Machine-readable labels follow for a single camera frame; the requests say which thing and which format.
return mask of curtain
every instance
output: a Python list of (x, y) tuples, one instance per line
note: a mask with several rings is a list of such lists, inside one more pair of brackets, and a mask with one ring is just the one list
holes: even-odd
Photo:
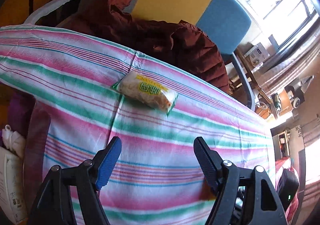
[(306, 40), (314, 35), (317, 28), (320, 26), (320, 18), (317, 18), (312, 26), (297, 40), (293, 40), (292, 44), (288, 48), (278, 51), (274, 55), (270, 56), (264, 63), (263, 66), (259, 69), (260, 73), (266, 73), (268, 70), (274, 66), (282, 63), (284, 60), (289, 58), (299, 47), (301, 47)]
[(304, 147), (311, 146), (320, 138), (320, 117), (301, 126), (301, 132), (303, 134)]
[(301, 134), (306, 153), (306, 187), (302, 207), (314, 205), (320, 199), (320, 117), (301, 126)]
[(297, 78), (320, 53), (320, 26), (286, 60), (261, 75), (257, 82), (267, 95), (283, 90)]
[(320, 181), (307, 184), (304, 189), (302, 208), (315, 204), (320, 199)]

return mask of purple cloth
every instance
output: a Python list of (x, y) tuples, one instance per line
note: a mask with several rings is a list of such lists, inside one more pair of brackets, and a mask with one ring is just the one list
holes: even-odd
[(27, 138), (31, 114), (35, 106), (33, 96), (15, 91), (12, 94), (8, 108), (8, 124), (13, 131), (17, 131)]

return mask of bed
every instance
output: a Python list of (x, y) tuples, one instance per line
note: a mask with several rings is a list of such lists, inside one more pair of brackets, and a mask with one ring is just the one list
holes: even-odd
[[(179, 93), (168, 117), (110, 88), (133, 69)], [(139, 51), (67, 29), (6, 26), (0, 82), (33, 95), (51, 117), (42, 178), (51, 166), (76, 166), (121, 138), (119, 161), (100, 191), (111, 224), (205, 223), (214, 198), (193, 153), (197, 136), (239, 167), (262, 165), (275, 184), (273, 140), (262, 118)], [(73, 189), (72, 201), (84, 224)]]

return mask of brown cloth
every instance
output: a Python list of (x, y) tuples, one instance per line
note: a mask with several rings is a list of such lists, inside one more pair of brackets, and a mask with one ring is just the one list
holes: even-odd
[(185, 21), (175, 24), (132, 18), (122, 12), (130, 1), (97, 0), (62, 27), (141, 51), (228, 92), (223, 59), (204, 32)]

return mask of snack bag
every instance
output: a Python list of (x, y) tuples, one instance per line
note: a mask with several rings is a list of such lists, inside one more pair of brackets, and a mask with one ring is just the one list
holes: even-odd
[(174, 107), (178, 93), (164, 85), (130, 71), (124, 78), (112, 86), (125, 96), (137, 99), (152, 108), (159, 109), (167, 115)]

